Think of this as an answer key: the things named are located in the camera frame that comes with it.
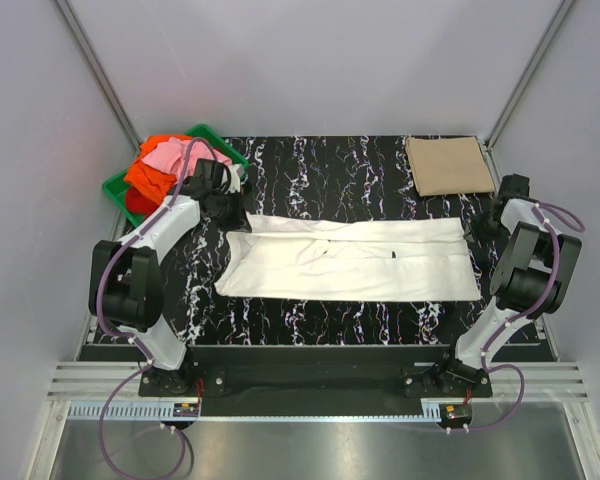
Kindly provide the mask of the white printed t shirt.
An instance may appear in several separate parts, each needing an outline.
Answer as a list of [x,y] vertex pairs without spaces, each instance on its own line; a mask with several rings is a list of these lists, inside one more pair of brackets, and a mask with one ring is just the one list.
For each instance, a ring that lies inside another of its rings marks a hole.
[[459,219],[339,223],[251,215],[229,232],[228,297],[453,302],[481,297]]

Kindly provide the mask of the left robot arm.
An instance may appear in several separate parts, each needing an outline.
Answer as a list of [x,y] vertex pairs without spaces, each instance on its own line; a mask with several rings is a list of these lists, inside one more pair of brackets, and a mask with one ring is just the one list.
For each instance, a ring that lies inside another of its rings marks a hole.
[[241,164],[211,159],[197,162],[194,174],[176,184],[156,212],[118,241],[102,240],[92,253],[89,311],[103,331],[135,345],[148,373],[176,396],[195,386],[188,349],[164,318],[161,263],[201,220],[224,232],[249,232],[244,208],[247,186]]

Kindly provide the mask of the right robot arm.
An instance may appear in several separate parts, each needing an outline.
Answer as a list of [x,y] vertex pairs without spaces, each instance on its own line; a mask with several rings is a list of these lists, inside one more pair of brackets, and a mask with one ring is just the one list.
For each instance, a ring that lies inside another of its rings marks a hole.
[[490,302],[434,371],[443,395],[486,384],[491,360],[510,337],[562,305],[582,241],[560,231],[555,220],[576,233],[585,231],[566,208],[532,198],[529,178],[512,174],[502,178],[489,210],[469,224],[468,239],[507,243],[491,275]]

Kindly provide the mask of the folded beige t shirt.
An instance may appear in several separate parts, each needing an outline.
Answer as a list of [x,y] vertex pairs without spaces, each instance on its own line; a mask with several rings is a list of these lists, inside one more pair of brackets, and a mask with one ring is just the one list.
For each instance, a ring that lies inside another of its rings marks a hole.
[[495,191],[475,137],[408,137],[406,152],[416,191],[421,197]]

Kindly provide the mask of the orange t shirt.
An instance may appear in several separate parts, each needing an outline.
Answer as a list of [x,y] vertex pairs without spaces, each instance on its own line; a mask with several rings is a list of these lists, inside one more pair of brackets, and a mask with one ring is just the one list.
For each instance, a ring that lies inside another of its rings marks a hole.
[[167,141],[170,137],[191,141],[191,138],[185,135],[150,136],[141,145],[139,156],[124,176],[124,182],[129,185],[129,188],[135,187],[144,197],[155,202],[158,207],[164,201],[168,191],[178,182],[178,179],[174,175],[164,174],[149,167],[141,159],[151,152],[159,142]]

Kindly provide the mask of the pink t shirt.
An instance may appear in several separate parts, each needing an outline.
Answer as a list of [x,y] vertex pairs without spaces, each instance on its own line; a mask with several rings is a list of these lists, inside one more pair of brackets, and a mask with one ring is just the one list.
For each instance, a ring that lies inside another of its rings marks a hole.
[[192,176],[200,159],[217,160],[226,165],[231,164],[231,160],[226,155],[216,149],[209,149],[202,142],[195,142],[189,152],[186,172],[183,172],[185,156],[190,143],[191,141],[170,137],[167,141],[159,142],[141,161],[161,173],[174,175],[178,180],[182,177]]

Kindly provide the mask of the red t shirt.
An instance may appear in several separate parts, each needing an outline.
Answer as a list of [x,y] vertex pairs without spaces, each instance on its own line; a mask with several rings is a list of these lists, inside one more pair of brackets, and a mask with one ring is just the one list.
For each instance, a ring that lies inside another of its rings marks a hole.
[[150,215],[158,205],[144,197],[135,187],[130,187],[125,194],[126,209],[134,215]]

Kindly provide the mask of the green plastic bin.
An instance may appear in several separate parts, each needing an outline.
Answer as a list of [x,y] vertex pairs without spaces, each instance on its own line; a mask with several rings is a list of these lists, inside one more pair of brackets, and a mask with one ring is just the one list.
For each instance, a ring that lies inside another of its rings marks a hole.
[[106,180],[102,189],[137,227],[158,209],[185,173],[194,172],[198,160],[213,157],[226,165],[248,166],[244,156],[206,124],[184,134],[152,135],[129,168]]

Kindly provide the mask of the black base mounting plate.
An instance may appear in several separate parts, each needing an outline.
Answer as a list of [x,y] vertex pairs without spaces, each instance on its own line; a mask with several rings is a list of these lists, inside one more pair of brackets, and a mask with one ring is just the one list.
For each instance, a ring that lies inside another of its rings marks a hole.
[[143,374],[139,394],[200,395],[206,419],[307,420],[419,415],[423,399],[487,399],[493,389],[448,347],[197,346],[178,370]]

